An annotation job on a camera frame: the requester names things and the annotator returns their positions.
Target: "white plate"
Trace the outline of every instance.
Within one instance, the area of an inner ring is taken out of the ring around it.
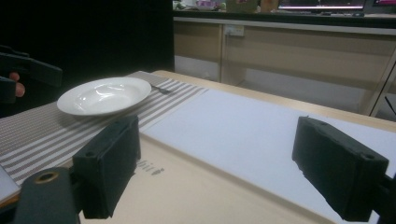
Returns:
[[[141,102],[150,92],[149,83],[139,78],[104,78],[67,91],[57,106],[72,115],[108,115]]]

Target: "wall outlet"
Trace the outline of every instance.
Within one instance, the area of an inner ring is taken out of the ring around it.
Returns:
[[[245,34],[245,26],[243,25],[224,25],[224,34],[226,35],[236,35],[236,36],[244,36]]]

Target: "fork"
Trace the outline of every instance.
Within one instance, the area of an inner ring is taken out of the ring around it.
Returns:
[[[164,89],[164,88],[161,88],[161,87],[158,87],[158,86],[154,86],[152,84],[150,84],[150,86],[152,88],[154,88],[154,89],[157,89],[160,93],[165,94],[165,95],[177,90],[177,87],[174,87],[174,88],[168,90],[168,89]]]

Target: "monitor screen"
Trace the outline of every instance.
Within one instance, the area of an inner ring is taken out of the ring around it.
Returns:
[[[278,9],[303,11],[360,11],[363,10],[364,3],[365,0],[279,0]]]
[[[374,6],[394,6],[394,7],[396,7],[396,0],[375,0]]]

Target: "person's hand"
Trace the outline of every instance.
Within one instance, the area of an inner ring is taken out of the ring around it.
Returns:
[[[12,80],[17,82],[17,88],[15,90],[15,95],[17,97],[22,97],[25,93],[25,88],[20,82],[18,82],[20,80],[20,75],[16,72],[11,72],[9,74],[9,78],[11,78]]]

